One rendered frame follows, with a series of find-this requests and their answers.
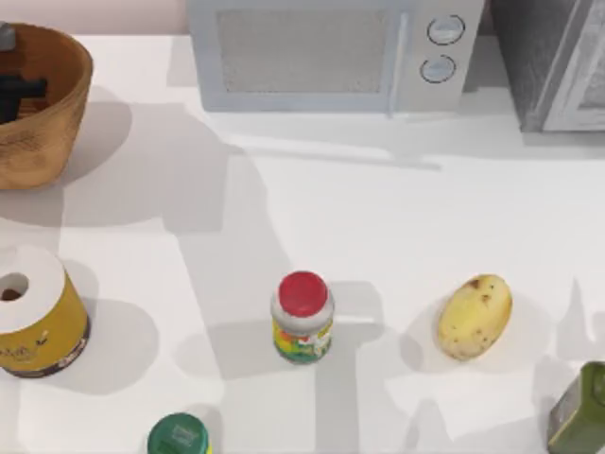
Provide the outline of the wooden bowl basket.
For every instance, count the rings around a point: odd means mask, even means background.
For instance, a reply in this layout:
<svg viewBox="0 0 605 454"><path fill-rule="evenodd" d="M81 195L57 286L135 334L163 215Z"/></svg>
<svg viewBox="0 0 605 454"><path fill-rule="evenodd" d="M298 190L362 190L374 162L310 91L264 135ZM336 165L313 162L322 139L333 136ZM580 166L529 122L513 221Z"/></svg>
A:
<svg viewBox="0 0 605 454"><path fill-rule="evenodd" d="M12 23L15 47L0 51L0 74L45 81L42 97L20 103L17 118L0 124L0 189L55 181L72 153L94 72L89 51L72 36L44 26Z"/></svg>

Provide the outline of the yellow canister with white top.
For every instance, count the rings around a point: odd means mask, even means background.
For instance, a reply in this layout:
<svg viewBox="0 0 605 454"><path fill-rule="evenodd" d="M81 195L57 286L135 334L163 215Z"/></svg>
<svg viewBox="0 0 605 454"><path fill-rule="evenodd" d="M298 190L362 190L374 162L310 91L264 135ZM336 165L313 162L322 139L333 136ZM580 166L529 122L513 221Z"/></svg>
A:
<svg viewBox="0 0 605 454"><path fill-rule="evenodd" d="M90 337L90 319L61 261L46 249L0 248L0 368L19 377L55 374Z"/></svg>

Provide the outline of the microwave oven door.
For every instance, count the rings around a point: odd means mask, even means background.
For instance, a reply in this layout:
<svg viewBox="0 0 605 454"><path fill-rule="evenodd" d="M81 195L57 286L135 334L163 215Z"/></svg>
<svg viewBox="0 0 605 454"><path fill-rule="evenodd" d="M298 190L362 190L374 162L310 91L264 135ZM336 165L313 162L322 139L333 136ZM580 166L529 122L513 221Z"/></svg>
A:
<svg viewBox="0 0 605 454"><path fill-rule="evenodd" d="M210 112L383 112L392 105L399 0L187 0Z"/></svg>

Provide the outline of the red capped bottle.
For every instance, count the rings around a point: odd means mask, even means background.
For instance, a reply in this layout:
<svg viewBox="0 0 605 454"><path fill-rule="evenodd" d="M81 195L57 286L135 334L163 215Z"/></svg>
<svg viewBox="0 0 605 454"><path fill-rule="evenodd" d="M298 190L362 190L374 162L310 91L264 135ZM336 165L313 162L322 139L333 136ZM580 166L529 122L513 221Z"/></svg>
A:
<svg viewBox="0 0 605 454"><path fill-rule="evenodd" d="M323 358L331 345L335 310L332 292L319 275L312 271L286 275L270 305L277 351L298 364Z"/></svg>

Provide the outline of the green capped bottle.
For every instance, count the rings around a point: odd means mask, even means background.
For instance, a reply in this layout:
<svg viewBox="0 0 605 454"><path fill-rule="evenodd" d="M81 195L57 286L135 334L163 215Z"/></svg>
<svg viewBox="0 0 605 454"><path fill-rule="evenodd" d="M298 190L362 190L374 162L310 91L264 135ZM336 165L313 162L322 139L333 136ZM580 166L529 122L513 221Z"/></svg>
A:
<svg viewBox="0 0 605 454"><path fill-rule="evenodd" d="M168 414L147 436L147 454L213 454L209 432L187 412Z"/></svg>

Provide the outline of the microwave knob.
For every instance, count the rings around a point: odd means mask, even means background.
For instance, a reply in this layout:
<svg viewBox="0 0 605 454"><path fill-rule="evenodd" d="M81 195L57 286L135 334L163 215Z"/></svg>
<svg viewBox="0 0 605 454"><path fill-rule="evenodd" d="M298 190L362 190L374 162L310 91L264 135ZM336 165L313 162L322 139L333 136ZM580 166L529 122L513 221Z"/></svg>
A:
<svg viewBox="0 0 605 454"><path fill-rule="evenodd" d="M420 66L422 79L429 84L441 84L451 79L457 72L458 66L453 58L439 54L427 58Z"/></svg>
<svg viewBox="0 0 605 454"><path fill-rule="evenodd" d="M461 39L465 32L464 21L455 14L433 19L427 26L427 37L435 45L450 45Z"/></svg>

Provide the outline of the pale microwave oven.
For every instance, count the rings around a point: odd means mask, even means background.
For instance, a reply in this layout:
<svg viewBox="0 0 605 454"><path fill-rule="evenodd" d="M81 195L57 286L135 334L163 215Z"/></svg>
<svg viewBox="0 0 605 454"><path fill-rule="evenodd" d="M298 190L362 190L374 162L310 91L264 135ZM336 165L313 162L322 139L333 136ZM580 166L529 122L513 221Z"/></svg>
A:
<svg viewBox="0 0 605 454"><path fill-rule="evenodd" d="M395 114L441 113L457 107L463 93L475 47L484 0L399 0L408 13L406 49ZM455 14L465 23L461 39L450 45L435 45L427 26L438 17ZM441 84L429 84L420 76L427 58L445 54L457 63L455 75Z"/></svg>

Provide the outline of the grey cabinet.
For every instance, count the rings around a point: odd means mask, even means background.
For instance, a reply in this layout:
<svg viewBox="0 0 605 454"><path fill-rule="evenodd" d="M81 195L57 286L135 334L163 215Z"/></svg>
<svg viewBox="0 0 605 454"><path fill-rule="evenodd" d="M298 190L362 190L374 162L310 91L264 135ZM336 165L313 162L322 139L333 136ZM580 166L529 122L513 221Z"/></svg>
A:
<svg viewBox="0 0 605 454"><path fill-rule="evenodd" d="M522 131L546 131L563 34L578 0L491 0L493 29Z"/></svg>

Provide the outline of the yellow potato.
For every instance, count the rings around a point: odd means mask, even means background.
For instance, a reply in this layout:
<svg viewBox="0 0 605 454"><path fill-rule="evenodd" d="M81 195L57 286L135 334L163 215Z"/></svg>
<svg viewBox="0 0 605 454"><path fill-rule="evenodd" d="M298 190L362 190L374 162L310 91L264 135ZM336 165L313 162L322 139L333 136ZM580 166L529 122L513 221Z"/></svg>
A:
<svg viewBox="0 0 605 454"><path fill-rule="evenodd" d="M489 350L510 320L512 295L507 282L495 274L479 274L446 301L437 323L441 350L466 361Z"/></svg>

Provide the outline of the pale grey cabinet door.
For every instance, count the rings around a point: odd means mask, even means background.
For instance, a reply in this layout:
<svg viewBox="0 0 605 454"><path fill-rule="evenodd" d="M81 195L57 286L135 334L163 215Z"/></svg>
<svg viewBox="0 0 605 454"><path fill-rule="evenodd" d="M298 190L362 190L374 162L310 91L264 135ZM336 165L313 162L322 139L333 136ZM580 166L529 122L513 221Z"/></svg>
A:
<svg viewBox="0 0 605 454"><path fill-rule="evenodd" d="M605 132L605 0L578 0L553 80L546 131Z"/></svg>

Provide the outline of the dark green bottle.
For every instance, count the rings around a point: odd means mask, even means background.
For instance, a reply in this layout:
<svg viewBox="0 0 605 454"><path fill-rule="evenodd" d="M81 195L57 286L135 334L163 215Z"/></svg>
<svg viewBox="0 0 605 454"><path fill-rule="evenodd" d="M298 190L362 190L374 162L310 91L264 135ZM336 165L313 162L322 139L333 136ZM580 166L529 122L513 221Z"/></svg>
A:
<svg viewBox="0 0 605 454"><path fill-rule="evenodd" d="M605 447L605 362L585 363L549 414L549 454L598 454Z"/></svg>

